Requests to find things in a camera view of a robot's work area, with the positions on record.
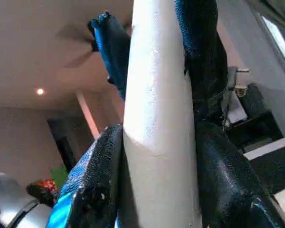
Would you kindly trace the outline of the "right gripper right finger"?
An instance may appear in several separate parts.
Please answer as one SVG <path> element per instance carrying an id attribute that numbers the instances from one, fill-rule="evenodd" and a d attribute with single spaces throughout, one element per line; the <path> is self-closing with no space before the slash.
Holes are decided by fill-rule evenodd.
<path id="1" fill-rule="evenodd" d="M 205 228 L 285 228 L 285 213 L 222 128 L 209 101 L 226 90 L 227 54 L 214 0 L 177 0 L 175 10 L 191 81 L 199 204 Z"/>

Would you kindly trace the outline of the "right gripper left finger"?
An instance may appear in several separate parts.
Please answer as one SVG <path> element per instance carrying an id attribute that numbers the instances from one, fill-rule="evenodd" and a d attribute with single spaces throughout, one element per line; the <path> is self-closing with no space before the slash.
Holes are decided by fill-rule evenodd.
<path id="1" fill-rule="evenodd" d="M 87 27 L 122 99 L 126 85 L 131 38 L 109 11 Z M 119 179 L 124 152 L 123 127 L 110 125 L 95 139 L 70 171 L 48 218 L 49 228 L 117 228 Z"/>

